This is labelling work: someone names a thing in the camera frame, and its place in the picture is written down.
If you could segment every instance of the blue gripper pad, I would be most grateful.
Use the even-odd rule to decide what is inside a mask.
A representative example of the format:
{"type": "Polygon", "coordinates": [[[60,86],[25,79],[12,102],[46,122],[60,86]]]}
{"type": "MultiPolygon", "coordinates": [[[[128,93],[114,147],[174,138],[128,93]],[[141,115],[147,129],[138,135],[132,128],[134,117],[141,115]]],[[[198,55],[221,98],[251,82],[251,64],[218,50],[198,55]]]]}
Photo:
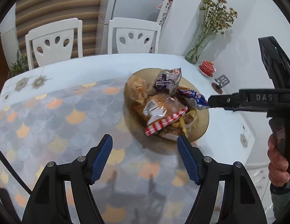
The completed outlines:
{"type": "Polygon", "coordinates": [[[112,137],[109,135],[107,139],[103,143],[101,141],[97,147],[101,147],[101,149],[92,164],[92,173],[90,177],[91,185],[94,184],[95,181],[99,180],[101,174],[103,173],[104,167],[113,148],[112,137]]]}
{"type": "Polygon", "coordinates": [[[190,144],[185,135],[180,135],[178,137],[177,149],[189,178],[194,181],[195,184],[200,185],[203,178],[203,154],[198,148],[190,144]]]}

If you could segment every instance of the human hand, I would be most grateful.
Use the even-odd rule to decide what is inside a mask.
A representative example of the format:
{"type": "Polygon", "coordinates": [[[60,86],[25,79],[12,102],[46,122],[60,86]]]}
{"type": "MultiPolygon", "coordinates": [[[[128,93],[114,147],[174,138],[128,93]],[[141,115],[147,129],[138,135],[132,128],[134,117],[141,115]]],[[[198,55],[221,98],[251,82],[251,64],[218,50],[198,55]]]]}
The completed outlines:
{"type": "Polygon", "coordinates": [[[276,139],[273,135],[269,137],[268,146],[268,157],[271,161],[269,164],[269,179],[273,185],[281,187],[284,183],[287,183],[290,178],[289,173],[286,172],[288,161],[276,148],[276,139]]]}

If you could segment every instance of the refrigerator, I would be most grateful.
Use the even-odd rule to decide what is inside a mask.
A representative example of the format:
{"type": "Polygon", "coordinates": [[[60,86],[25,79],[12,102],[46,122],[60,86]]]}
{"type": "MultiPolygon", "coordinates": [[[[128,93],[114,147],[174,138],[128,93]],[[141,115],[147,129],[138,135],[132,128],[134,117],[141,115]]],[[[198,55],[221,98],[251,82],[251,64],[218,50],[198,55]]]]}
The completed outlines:
{"type": "MultiPolygon", "coordinates": [[[[113,18],[136,18],[157,21],[159,6],[164,0],[101,0],[96,34],[96,55],[107,54],[108,24],[113,18]]],[[[116,53],[113,40],[113,53],[116,53]]]]}

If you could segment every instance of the red teacup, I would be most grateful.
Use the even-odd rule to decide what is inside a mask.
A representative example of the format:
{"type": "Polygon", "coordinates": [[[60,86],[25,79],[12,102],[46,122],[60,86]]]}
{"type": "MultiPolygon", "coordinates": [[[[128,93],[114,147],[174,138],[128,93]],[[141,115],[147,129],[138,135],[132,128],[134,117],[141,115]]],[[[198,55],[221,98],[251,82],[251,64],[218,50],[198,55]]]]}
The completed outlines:
{"type": "Polygon", "coordinates": [[[200,70],[207,76],[212,77],[213,72],[216,71],[216,68],[213,66],[213,63],[210,61],[202,61],[202,65],[200,66],[200,70]]]}

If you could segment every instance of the sleeve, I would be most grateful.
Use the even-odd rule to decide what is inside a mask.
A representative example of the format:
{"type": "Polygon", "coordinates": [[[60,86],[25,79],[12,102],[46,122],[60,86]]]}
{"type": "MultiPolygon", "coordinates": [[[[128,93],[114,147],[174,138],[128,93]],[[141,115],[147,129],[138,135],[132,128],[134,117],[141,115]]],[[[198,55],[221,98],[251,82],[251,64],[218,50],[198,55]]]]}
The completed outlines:
{"type": "Polygon", "coordinates": [[[277,219],[290,200],[290,192],[286,194],[276,195],[271,193],[273,202],[273,212],[277,219]]]}

